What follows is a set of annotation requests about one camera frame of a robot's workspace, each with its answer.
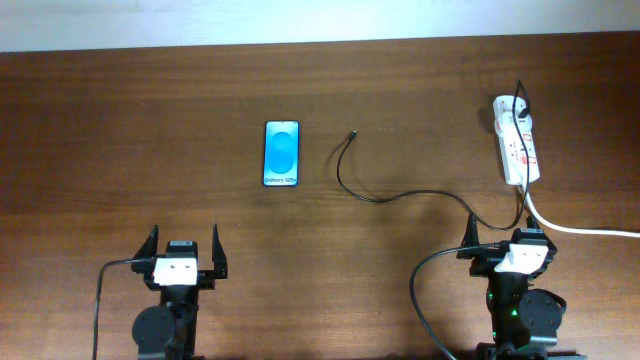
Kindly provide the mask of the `blue Galaxy smartphone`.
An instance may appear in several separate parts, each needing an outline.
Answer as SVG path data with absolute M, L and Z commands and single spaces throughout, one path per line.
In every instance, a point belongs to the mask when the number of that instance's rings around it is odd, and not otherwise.
M 268 121 L 265 126 L 263 185 L 294 187 L 299 179 L 298 121 Z

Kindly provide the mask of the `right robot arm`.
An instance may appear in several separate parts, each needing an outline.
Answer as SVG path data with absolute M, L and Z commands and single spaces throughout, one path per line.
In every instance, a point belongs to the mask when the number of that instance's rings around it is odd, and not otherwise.
M 491 315 L 493 341 L 480 343 L 478 359 L 547 359 L 558 342 L 557 331 L 566 301 L 533 280 L 543 274 L 557 247 L 529 217 L 525 228 L 496 244 L 479 241 L 477 218 L 470 215 L 458 251 L 471 262 L 469 274 L 488 280 L 486 305 Z

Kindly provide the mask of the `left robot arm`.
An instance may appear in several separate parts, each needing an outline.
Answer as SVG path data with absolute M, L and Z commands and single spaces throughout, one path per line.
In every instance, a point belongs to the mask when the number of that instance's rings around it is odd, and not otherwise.
M 160 293 L 157 305 L 139 313 L 132 325 L 132 338 L 139 359 L 193 360 L 199 293 L 213 290 L 215 282 L 228 277 L 226 254 L 218 228 L 212 230 L 211 269 L 198 268 L 198 245 L 194 241 L 171 241 L 163 254 L 157 252 L 159 228 L 134 255 L 131 270 L 143 277 L 151 291 Z

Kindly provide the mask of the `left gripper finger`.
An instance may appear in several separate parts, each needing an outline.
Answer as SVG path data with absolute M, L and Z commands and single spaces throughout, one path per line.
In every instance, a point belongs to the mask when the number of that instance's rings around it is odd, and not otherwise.
M 159 226 L 154 225 L 148 237 L 143 242 L 142 246 L 133 256 L 133 259 L 134 260 L 150 260 L 154 258 L 157 254 L 158 240 L 159 240 Z
M 227 271 L 227 257 L 219 238 L 218 226 L 214 225 L 212 232 L 212 262 L 215 271 Z

